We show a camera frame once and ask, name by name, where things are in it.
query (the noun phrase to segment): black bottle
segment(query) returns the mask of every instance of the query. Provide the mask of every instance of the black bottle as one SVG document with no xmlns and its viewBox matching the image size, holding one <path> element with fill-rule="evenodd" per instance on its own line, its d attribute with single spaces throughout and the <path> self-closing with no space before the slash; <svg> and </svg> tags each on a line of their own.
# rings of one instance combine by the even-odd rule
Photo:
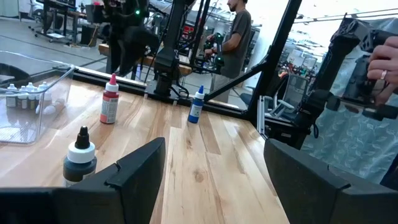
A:
<svg viewBox="0 0 398 224">
<path fill-rule="evenodd" d="M 70 187 L 93 175 L 96 165 L 95 145 L 89 141 L 88 128 L 83 126 L 76 142 L 69 145 L 68 156 L 63 161 L 64 186 Z"/>
</svg>

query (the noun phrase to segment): person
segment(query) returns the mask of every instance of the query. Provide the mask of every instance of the person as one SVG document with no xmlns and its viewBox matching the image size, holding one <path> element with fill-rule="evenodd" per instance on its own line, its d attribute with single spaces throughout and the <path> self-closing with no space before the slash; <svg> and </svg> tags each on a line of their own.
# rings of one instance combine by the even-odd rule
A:
<svg viewBox="0 0 398 224">
<path fill-rule="evenodd" d="M 389 85 L 376 96 L 376 104 L 384 104 L 398 87 L 398 37 L 389 37 L 377 46 L 369 58 L 368 78 L 385 80 Z"/>
<path fill-rule="evenodd" d="M 229 39 L 223 43 L 224 66 L 221 75 L 213 75 L 210 90 L 219 89 L 224 84 L 239 76 L 242 70 L 246 52 L 248 51 L 251 33 L 251 15 L 246 10 L 248 0 L 228 0 L 229 10 L 236 12 L 232 23 Z M 217 53 L 217 48 L 205 50 L 205 57 Z M 218 95 L 214 100 L 228 103 L 229 90 Z"/>
</svg>

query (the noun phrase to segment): bottle label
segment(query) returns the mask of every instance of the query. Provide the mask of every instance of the bottle label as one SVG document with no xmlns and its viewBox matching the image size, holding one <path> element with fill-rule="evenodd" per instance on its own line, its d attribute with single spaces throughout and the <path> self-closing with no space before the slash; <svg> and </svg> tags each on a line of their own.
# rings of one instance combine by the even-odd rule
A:
<svg viewBox="0 0 398 224">
<path fill-rule="evenodd" d="M 22 100 L 22 109 L 27 108 L 27 100 Z"/>
<path fill-rule="evenodd" d="M 103 97 L 100 120 L 103 123 L 114 123 L 116 121 L 116 111 L 118 110 L 119 98 Z"/>
<path fill-rule="evenodd" d="M 198 118 L 200 116 L 200 112 L 201 112 L 202 108 L 203 108 L 203 106 L 192 105 L 191 112 L 189 113 L 189 115 Z"/>
<path fill-rule="evenodd" d="M 17 98 L 8 96 L 6 98 L 6 105 L 9 107 L 16 107 L 17 106 Z"/>
<path fill-rule="evenodd" d="M 35 100 L 29 100 L 28 104 L 29 104 L 29 109 L 30 109 L 30 110 L 36 109 L 35 103 L 36 103 Z"/>
<path fill-rule="evenodd" d="M 91 175 L 94 175 L 94 174 L 95 174 L 95 170 L 93 172 L 89 173 L 89 174 L 83 175 L 82 180 L 84 180 L 86 178 L 89 178 Z M 64 187 L 70 187 L 70 186 L 72 186 L 73 184 L 76 184 L 76 183 L 78 183 L 78 182 L 70 181 L 70 180 L 67 180 L 67 179 L 63 178 L 63 186 Z"/>
</svg>

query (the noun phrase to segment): hand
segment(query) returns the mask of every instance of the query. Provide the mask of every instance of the hand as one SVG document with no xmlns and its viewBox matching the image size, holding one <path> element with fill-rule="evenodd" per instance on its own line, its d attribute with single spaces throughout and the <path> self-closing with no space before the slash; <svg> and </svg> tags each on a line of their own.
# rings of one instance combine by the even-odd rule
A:
<svg viewBox="0 0 398 224">
<path fill-rule="evenodd" d="M 206 37 L 207 40 L 211 40 L 212 38 L 214 38 L 214 34 L 210 34 L 209 36 Z"/>
<path fill-rule="evenodd" d="M 213 55 L 213 50 L 212 49 L 206 49 L 205 50 L 205 58 L 210 58 Z"/>
<path fill-rule="evenodd" d="M 398 37 L 389 37 L 384 45 L 377 46 L 370 59 L 368 78 L 382 79 L 387 71 L 385 81 L 398 85 Z"/>
<path fill-rule="evenodd" d="M 381 93 L 379 93 L 376 98 L 376 106 L 386 104 L 394 90 L 397 88 L 397 85 L 390 84 Z"/>
</svg>

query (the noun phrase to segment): wooden table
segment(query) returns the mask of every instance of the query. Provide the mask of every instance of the wooden table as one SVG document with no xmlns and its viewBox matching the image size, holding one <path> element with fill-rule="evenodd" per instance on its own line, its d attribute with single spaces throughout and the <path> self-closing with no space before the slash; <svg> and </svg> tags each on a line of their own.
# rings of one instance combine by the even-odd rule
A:
<svg viewBox="0 0 398 224">
<path fill-rule="evenodd" d="M 0 186 L 61 186 L 62 161 L 80 126 L 96 145 L 97 172 L 156 137 L 167 146 L 151 223 L 288 223 L 247 121 L 121 93 L 117 121 L 101 124 L 103 88 L 73 81 L 67 107 L 31 146 L 0 145 Z"/>
<path fill-rule="evenodd" d="M 105 55 L 105 56 L 108 56 L 108 55 L 109 55 L 109 46 L 108 46 L 107 44 L 99 44 L 98 50 L 99 50 L 99 53 L 100 53 L 101 55 Z M 143 63 L 143 64 L 144 64 L 144 65 L 147 65 L 147 66 L 150 66 L 153 59 L 154 59 L 154 58 L 151 57 L 151 56 L 146 56 L 146 57 L 144 58 L 144 63 Z M 180 62 L 190 63 L 190 62 L 189 62 L 189 58 L 188 58 L 187 56 L 184 56 L 184 55 L 180 55 Z M 192 73 L 192 68 L 189 67 L 189 66 L 186 66 L 186 65 L 179 65 L 179 67 L 180 67 L 181 75 L 183 75 L 183 76 L 189 75 L 189 74 Z"/>
</svg>

